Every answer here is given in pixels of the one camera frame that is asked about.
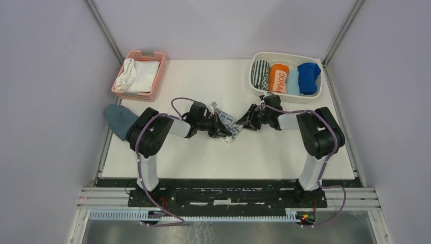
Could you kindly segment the light blue towel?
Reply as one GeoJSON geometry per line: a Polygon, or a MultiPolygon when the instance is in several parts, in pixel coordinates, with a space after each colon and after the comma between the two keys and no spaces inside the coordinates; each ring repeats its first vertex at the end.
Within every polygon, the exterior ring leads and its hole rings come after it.
{"type": "Polygon", "coordinates": [[[287,94],[300,96],[299,72],[297,69],[291,69],[287,77],[287,94]]]}

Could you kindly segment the patterned white blue cloth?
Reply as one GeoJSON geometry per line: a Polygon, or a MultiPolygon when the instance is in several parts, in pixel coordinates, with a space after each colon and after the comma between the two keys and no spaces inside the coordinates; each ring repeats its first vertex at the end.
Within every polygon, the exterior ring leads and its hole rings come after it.
{"type": "Polygon", "coordinates": [[[237,122],[236,118],[234,118],[233,116],[227,114],[226,112],[218,108],[216,108],[214,111],[218,114],[222,124],[231,133],[230,136],[226,136],[222,138],[222,140],[227,144],[232,143],[235,140],[235,138],[239,135],[241,130],[243,129],[243,125],[238,125],[236,123],[237,122]]]}

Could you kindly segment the dark blue towel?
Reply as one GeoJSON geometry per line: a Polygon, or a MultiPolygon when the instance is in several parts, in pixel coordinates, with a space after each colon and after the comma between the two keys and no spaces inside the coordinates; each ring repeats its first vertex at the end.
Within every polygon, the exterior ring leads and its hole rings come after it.
{"type": "Polygon", "coordinates": [[[298,85],[301,94],[313,95],[318,87],[316,80],[321,73],[321,69],[316,63],[303,63],[297,67],[298,85]]]}

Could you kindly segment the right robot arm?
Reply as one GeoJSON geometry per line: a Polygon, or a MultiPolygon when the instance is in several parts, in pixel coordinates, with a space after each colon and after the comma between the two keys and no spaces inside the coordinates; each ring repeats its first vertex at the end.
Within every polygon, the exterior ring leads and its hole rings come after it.
{"type": "Polygon", "coordinates": [[[269,125],[277,131],[298,130],[307,157],[300,177],[299,190],[293,194],[299,207],[314,201],[314,190],[322,187],[322,177],[328,161],[345,145],[345,136],[328,107],[315,110],[285,111],[281,98],[269,93],[261,96],[260,104],[252,104],[236,122],[245,129],[257,131],[269,125]]]}

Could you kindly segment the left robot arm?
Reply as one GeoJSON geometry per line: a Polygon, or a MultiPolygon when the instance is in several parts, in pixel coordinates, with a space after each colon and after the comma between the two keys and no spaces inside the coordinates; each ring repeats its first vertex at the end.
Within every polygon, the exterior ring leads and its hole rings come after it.
{"type": "Polygon", "coordinates": [[[138,168],[137,185],[143,189],[140,199],[146,206],[153,207],[160,200],[155,190],[159,184],[157,176],[157,154],[169,134],[189,139],[199,131],[205,131],[210,138],[225,138],[232,133],[222,123],[220,113],[211,111],[201,102],[193,102],[190,109],[179,118],[146,108],[130,127],[126,141],[135,151],[138,168]]]}

